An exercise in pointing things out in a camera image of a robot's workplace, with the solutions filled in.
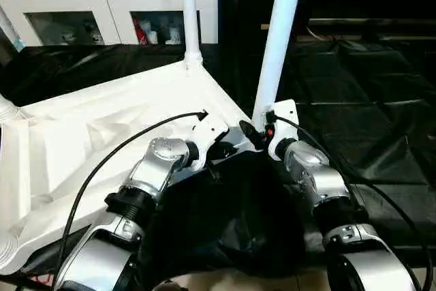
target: glass cabinet door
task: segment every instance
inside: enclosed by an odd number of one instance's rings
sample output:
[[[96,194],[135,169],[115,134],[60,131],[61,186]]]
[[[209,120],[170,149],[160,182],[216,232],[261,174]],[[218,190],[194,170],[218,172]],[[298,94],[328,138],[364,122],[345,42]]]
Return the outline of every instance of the glass cabinet door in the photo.
[[[182,11],[130,12],[139,44],[185,44]],[[199,41],[200,13],[197,12]]]
[[[0,0],[26,46],[118,44],[107,0]]]
[[[185,44],[183,0],[108,0],[123,44]],[[218,43],[218,0],[196,0],[198,37]]]
[[[25,13],[44,46],[104,44],[92,12]]]

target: black cloth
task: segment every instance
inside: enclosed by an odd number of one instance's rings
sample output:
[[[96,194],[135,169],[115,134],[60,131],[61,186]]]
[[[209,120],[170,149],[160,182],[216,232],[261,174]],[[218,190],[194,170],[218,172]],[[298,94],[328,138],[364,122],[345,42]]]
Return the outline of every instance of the black cloth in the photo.
[[[300,124],[355,174],[374,180],[411,216],[433,251],[436,250],[435,49],[434,44],[423,43],[292,44],[277,96],[277,100],[295,99]],[[0,73],[0,93],[24,106],[174,63],[183,58],[183,53],[176,46],[26,48]],[[202,54],[212,77],[250,115],[262,51],[205,45]],[[288,275],[302,265],[324,262],[321,236],[304,197],[295,190],[280,165],[262,154],[246,153],[217,169],[228,185],[221,182],[217,187],[207,173],[202,173],[191,179],[193,183],[177,186],[187,196],[167,205],[157,216],[156,230],[162,235],[165,230],[169,233],[161,240],[172,242],[168,249],[176,254],[172,259],[169,250],[161,254],[167,258],[166,272],[182,273],[178,263],[184,256],[193,269],[233,263],[243,271],[265,276]],[[259,169],[271,176],[270,181],[260,178],[264,173],[260,174]],[[195,191],[194,185],[202,185],[199,179],[208,187]],[[410,264],[422,264],[420,248],[395,210],[363,186],[356,186],[356,192],[362,196],[379,234]],[[214,198],[216,194],[221,195],[222,201]],[[208,196],[212,198],[205,203],[202,215],[199,203]],[[170,217],[174,206],[185,206],[185,211],[180,210],[182,207],[175,211],[180,213],[180,220]],[[200,219],[195,220],[199,225],[180,223],[189,221],[192,215],[196,217],[194,213],[203,220],[214,217],[206,222],[207,233],[202,233],[200,227],[205,225],[199,223]],[[188,240],[187,235],[192,235],[194,228],[200,234]],[[158,242],[159,237],[154,236],[154,240]],[[186,245],[192,252],[182,254],[179,246]],[[220,247],[230,252],[225,251],[224,256]],[[271,255],[278,258],[277,264]],[[210,261],[209,266],[205,265],[205,258]]]

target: white metal frame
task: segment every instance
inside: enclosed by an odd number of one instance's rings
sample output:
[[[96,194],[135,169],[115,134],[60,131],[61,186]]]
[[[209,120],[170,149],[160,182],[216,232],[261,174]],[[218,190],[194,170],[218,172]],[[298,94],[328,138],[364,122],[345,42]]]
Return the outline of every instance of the white metal frame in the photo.
[[[297,3],[298,0],[274,0],[252,118],[258,131],[264,129],[265,108],[275,103]]]
[[[74,123],[83,116],[89,117],[92,109],[98,114],[100,110],[107,114],[119,109],[123,103],[135,106],[141,97],[143,97],[142,101],[149,104],[151,108],[158,106],[160,102],[167,103],[172,110],[189,109],[192,111],[203,107],[208,112],[218,114],[230,126],[231,132],[226,136],[230,142],[239,147],[240,150],[247,149],[249,142],[238,132],[237,126],[241,119],[248,120],[248,117],[202,67],[198,46],[195,0],[183,1],[187,45],[184,61],[44,100],[25,106],[21,108],[22,111],[28,117],[36,119],[49,116],[50,119],[65,119],[67,122]],[[297,0],[275,0],[253,116],[258,129],[262,128],[260,122],[263,111],[275,101],[296,2]],[[198,102],[191,101],[184,106],[181,102],[187,97],[194,97],[194,100],[198,98]],[[4,108],[10,108],[10,103],[0,97],[0,109],[2,105]],[[161,115],[167,114],[167,112],[155,112],[150,119],[152,122],[158,121],[163,118],[160,117]],[[2,212],[0,223],[1,220],[10,219],[10,215],[20,219],[16,223],[17,225],[8,225],[11,226],[9,232],[1,233],[0,231],[0,250],[3,250],[3,253],[0,253],[0,274],[10,274],[19,269],[33,251],[61,236],[69,208],[74,199],[74,190],[111,148],[98,153],[99,157],[94,156],[87,159],[84,165],[87,167],[78,172],[76,176],[74,173],[72,177],[69,177],[67,181],[69,185],[62,184],[64,191],[65,188],[70,188],[69,193],[65,194],[62,190],[55,190],[51,194],[54,201],[48,201],[46,206],[34,209],[24,217],[23,215],[30,209],[29,199],[32,192],[31,185],[29,185],[29,165],[31,166],[29,164],[29,151],[32,144],[29,144],[28,123],[23,119],[8,120],[3,123],[2,128],[4,135],[1,139],[1,150],[8,149],[12,154],[7,158],[2,157],[0,160],[0,180],[2,187],[5,187],[7,191],[4,199],[0,201],[0,211]],[[157,132],[165,134],[165,136],[172,136],[170,130],[159,129]],[[51,134],[42,136],[43,146],[47,145],[47,138],[52,138]],[[145,147],[145,144],[141,144],[141,147],[136,151],[143,151]],[[56,147],[48,150],[54,154],[52,157],[55,161],[68,160],[68,158],[62,158],[65,153],[68,153],[69,156],[72,155],[70,149],[57,149],[58,152],[63,152],[63,154],[58,155]],[[134,152],[135,149],[128,149],[128,151]],[[106,169],[114,170],[119,165],[124,165],[126,168],[132,167],[131,159],[118,159],[117,163],[112,162],[112,165],[107,165]],[[92,221],[98,210],[104,207],[104,196],[116,189],[122,182],[120,178],[126,175],[116,175],[113,172],[110,176],[107,184],[89,186],[88,192],[85,193],[76,212],[72,232]],[[12,181],[9,177],[16,177],[16,180]]]

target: white vertical post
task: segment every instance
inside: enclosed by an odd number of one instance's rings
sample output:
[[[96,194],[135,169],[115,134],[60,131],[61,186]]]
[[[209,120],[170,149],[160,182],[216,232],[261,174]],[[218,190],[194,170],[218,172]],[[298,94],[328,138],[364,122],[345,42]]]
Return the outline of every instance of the white vertical post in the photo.
[[[202,54],[198,46],[196,0],[183,0],[183,20],[185,23],[185,60],[188,65],[190,63],[201,63]]]
[[[297,3],[298,0],[274,0],[252,118],[258,131],[264,129],[262,113],[275,102]]]
[[[14,106],[9,100],[0,95],[0,123],[16,117],[18,108]]]

